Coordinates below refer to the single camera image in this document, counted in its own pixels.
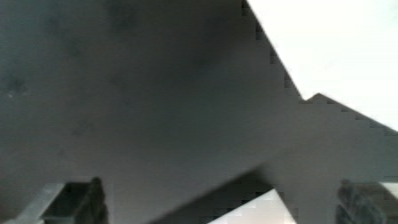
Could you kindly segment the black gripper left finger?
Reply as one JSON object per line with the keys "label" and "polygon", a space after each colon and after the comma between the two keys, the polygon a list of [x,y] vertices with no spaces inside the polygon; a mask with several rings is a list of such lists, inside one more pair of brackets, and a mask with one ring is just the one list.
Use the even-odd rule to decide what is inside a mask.
{"label": "black gripper left finger", "polygon": [[102,179],[46,184],[11,224],[109,224]]}

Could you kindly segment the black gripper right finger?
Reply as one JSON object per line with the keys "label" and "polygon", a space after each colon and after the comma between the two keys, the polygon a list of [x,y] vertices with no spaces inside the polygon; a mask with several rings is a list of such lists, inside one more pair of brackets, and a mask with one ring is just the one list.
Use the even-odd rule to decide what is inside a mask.
{"label": "black gripper right finger", "polygon": [[336,224],[398,224],[398,182],[341,181]]}

